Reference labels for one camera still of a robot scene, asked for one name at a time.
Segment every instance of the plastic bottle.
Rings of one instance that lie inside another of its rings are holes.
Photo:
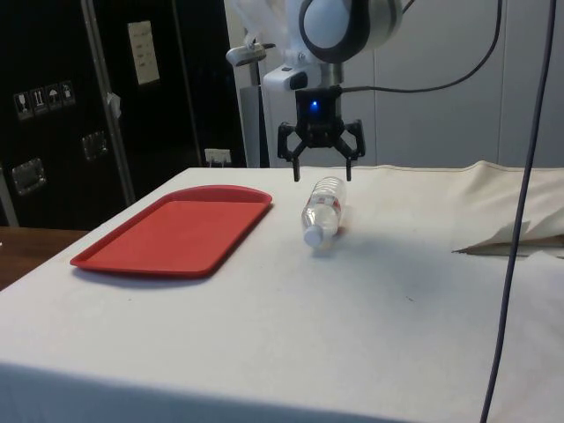
[[[342,208],[345,207],[346,187],[338,178],[319,181],[301,214],[304,241],[317,249],[337,233]]]

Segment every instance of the power outlet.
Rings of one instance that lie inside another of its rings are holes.
[[[221,165],[228,166],[231,165],[231,151],[222,150],[217,148],[206,148],[205,161],[208,165]]]

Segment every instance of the plastic tray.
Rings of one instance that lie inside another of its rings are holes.
[[[270,209],[255,189],[212,185],[162,197],[74,257],[90,271],[201,278],[217,270]]]

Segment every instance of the label sticker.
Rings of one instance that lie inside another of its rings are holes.
[[[63,98],[63,106],[72,106],[77,103],[74,96],[74,89],[72,88],[72,83],[70,81],[62,82],[60,90]]]
[[[14,94],[14,103],[16,104],[16,111],[20,121],[33,117],[32,103],[29,100],[28,93]]]
[[[47,92],[47,101],[51,110],[58,110],[63,106],[61,87],[58,84],[49,85],[45,91]]]
[[[127,25],[130,32],[133,63],[139,85],[149,84],[160,79],[155,46],[152,42],[151,21],[134,22]]]
[[[33,111],[35,115],[42,115],[49,111],[47,105],[47,96],[43,88],[35,88],[29,92],[29,97],[32,100]]]

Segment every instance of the wall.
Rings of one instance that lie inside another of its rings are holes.
[[[477,160],[524,163],[531,132],[549,0],[504,0],[501,36],[488,63],[473,78],[435,93],[354,93],[343,98],[346,122],[361,119],[367,157],[360,164],[462,167]],[[396,36],[375,52],[345,64],[344,85],[421,88],[463,76],[494,37],[496,0],[417,0]],[[559,7],[553,62],[545,98],[536,164],[564,166],[564,8]],[[240,25],[230,17],[232,26]],[[240,45],[232,39],[232,45]],[[273,52],[266,73],[281,64]],[[238,80],[240,87],[247,82]],[[271,164],[277,128],[295,122],[291,93],[264,93]],[[306,151],[302,164],[342,165],[334,151]]]

